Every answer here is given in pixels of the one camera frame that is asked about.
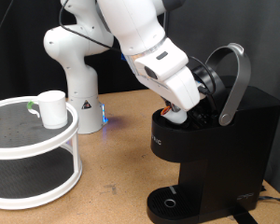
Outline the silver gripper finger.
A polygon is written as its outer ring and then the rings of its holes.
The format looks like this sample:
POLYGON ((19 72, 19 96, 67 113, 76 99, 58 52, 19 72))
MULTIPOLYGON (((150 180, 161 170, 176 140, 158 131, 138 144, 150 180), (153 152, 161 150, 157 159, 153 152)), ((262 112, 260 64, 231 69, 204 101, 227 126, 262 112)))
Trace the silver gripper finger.
POLYGON ((177 105, 174 105, 173 103, 168 103, 168 106, 170 106, 171 109, 176 113, 181 110, 177 105))

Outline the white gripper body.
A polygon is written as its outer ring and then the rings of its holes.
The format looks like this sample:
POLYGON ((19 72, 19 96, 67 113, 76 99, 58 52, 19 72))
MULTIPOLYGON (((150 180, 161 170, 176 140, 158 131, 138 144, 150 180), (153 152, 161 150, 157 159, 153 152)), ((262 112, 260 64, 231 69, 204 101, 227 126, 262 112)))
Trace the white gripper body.
POLYGON ((189 111, 200 102, 197 82, 186 66, 165 80, 147 67, 145 71, 149 77, 147 86, 182 110, 189 111))

